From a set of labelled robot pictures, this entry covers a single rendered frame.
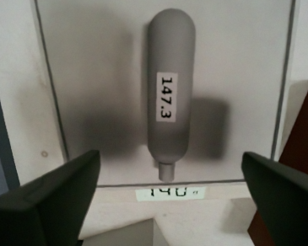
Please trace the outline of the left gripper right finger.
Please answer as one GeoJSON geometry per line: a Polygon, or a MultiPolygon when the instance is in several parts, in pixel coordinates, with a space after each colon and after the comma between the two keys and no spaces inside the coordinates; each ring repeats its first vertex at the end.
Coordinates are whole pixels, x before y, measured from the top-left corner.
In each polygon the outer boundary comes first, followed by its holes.
{"type": "Polygon", "coordinates": [[[275,246],[308,246],[308,175],[255,152],[240,168],[275,246]]]}

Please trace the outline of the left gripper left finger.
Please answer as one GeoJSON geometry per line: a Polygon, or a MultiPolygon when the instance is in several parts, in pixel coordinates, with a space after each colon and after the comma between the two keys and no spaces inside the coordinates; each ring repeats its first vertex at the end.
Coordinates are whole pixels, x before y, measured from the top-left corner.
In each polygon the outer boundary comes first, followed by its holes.
{"type": "Polygon", "coordinates": [[[0,195],[0,246],[75,246],[100,169],[90,150],[0,195]]]}

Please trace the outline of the red-brown open box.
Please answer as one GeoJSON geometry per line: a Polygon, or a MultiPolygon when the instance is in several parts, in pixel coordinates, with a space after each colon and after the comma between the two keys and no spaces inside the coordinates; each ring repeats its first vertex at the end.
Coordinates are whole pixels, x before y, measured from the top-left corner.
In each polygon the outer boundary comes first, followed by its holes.
{"type": "MultiPolygon", "coordinates": [[[[278,163],[308,175],[308,91],[278,163]]],[[[254,246],[275,246],[258,210],[247,232],[254,246]]]]}

